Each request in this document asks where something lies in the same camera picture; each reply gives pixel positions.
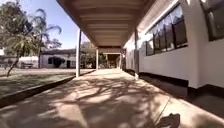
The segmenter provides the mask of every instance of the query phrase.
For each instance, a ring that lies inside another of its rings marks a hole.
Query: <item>paved path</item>
[[[222,119],[116,69],[74,79],[0,115],[9,128],[224,127]]]

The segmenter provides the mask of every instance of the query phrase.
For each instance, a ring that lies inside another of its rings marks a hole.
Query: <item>sky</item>
[[[7,1],[15,0],[0,0],[0,5]],[[47,23],[49,25],[59,25],[62,28],[61,34],[51,32],[50,38],[58,39],[62,43],[61,49],[75,48],[79,28],[56,0],[20,0],[20,4],[22,5],[22,9],[31,15],[34,15],[39,8],[44,9],[47,13]],[[82,36],[83,41],[88,41],[85,35]]]

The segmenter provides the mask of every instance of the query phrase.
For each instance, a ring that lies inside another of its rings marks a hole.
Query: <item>lawn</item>
[[[0,77],[0,97],[30,87],[49,84],[70,76],[74,76],[74,74],[21,74],[9,78]]]

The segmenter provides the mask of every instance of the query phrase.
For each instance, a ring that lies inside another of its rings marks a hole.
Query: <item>foliage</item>
[[[16,61],[10,67],[7,76],[17,65],[20,57],[40,54],[41,47],[61,46],[56,39],[50,41],[48,33],[50,30],[58,30],[61,33],[61,28],[54,25],[47,27],[46,13],[43,9],[38,9],[37,13],[40,15],[28,16],[18,1],[0,6],[0,46],[3,45],[7,55],[16,56]]]
[[[49,59],[52,59],[55,68],[59,68],[61,66],[61,64],[65,63],[65,60],[60,58],[60,57],[55,57],[54,56],[54,57],[49,58]]]
[[[34,32],[36,36],[43,43],[42,46],[47,49],[55,49],[61,47],[61,43],[57,39],[50,40],[49,33],[57,31],[58,34],[62,32],[62,29],[58,25],[47,25],[47,13],[43,9],[38,9],[35,16],[31,16],[32,22],[34,22]]]
[[[81,45],[81,64],[86,68],[87,65],[92,65],[92,68],[96,68],[96,48],[91,42],[84,42]],[[99,64],[106,64],[106,57],[103,54],[99,54]]]

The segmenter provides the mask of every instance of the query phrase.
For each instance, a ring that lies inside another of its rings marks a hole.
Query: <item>walkway roof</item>
[[[121,48],[155,0],[58,0],[99,48]]]

